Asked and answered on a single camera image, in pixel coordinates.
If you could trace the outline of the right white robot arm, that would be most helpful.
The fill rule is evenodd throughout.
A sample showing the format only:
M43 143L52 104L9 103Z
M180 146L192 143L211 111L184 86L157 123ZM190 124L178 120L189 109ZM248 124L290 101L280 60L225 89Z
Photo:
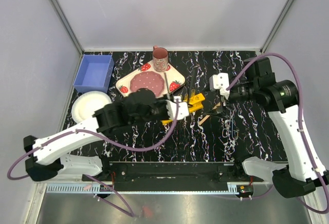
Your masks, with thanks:
M225 106L235 102L255 101L272 120L288 160L287 165L262 160L252 155L238 155L233 174L239 181L250 176L273 184L284 198L305 196L322 184L328 185L328 170L319 159L304 123L300 94L290 80L276 81L270 59L245 60L246 81L231 84L227 73L209 79L211 91L219 94L220 106L212 115L224 117Z

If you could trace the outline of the yellow plastic test tube rack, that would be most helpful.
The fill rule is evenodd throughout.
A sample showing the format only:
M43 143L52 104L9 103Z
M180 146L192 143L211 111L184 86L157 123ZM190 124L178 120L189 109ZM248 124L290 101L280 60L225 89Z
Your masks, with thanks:
M204 101L204 100L205 100L205 97L203 94L197 94L197 95L192 96L190 98L190 103L188 103L189 113L191 114L197 110L202 109L203 108L202 101ZM172 120L170 120L170 119L162 120L163 125L169 124L170 122L172 122Z

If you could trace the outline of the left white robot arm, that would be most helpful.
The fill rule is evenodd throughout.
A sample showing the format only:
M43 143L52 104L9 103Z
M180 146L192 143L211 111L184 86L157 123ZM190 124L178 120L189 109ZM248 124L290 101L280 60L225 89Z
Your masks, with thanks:
M33 181L46 181L58 174L95 176L101 181L111 175L111 168L99 157L70 156L69 152L103 140L127 151L148 152L164 144L177 122L189 115L189 105L180 96L158 99L148 88L140 88L120 101L107 104L94 114L62 132L45 138L27 136L24 150L25 169ZM150 121L172 120L165 136L149 147L131 147L111 140L112 132Z

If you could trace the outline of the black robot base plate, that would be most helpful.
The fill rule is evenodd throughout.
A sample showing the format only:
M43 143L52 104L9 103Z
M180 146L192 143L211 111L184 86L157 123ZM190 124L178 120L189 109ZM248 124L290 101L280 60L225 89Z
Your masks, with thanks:
M115 184L138 185L205 185L246 183L252 177L233 163L224 162L108 162L95 179Z

